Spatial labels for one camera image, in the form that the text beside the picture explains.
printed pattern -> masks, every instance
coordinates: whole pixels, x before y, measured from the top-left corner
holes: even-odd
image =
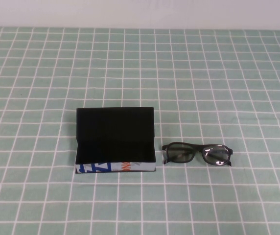
[[[111,163],[76,165],[78,173],[111,172]]]
[[[117,106],[154,107],[156,172],[74,174],[76,108]],[[280,234],[280,31],[0,28],[0,234],[74,233]]]

white wall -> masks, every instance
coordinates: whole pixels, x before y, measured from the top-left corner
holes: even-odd
[[[280,29],[280,0],[0,0],[0,26]]]

